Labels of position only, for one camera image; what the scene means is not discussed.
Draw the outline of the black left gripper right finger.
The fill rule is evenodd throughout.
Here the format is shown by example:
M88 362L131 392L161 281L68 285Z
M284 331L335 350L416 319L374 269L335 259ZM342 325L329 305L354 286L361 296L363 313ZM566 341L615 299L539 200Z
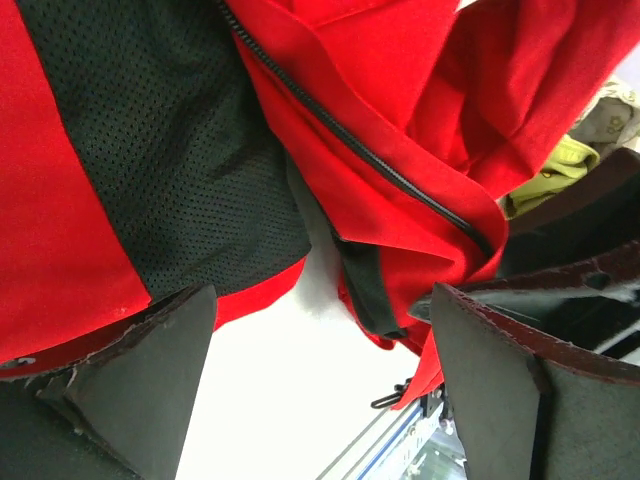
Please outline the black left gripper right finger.
M582 300L638 302L639 258L603 254L413 307L435 336L471 479L635 479L639 369L563 337Z

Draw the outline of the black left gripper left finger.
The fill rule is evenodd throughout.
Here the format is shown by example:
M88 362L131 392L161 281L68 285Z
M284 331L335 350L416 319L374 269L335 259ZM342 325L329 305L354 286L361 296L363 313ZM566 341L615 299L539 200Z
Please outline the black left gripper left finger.
M2 478L175 478L216 311L213 287L186 289L65 367L3 369Z

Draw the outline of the red zip jacket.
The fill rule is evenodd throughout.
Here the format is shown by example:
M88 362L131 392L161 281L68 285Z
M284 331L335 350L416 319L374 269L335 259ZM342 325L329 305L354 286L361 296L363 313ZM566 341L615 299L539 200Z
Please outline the red zip jacket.
M1 376L78 364L197 286L224 325L298 280L293 163L378 346L443 379L410 305L490 278L500 198L639 41L635 1L5 1Z

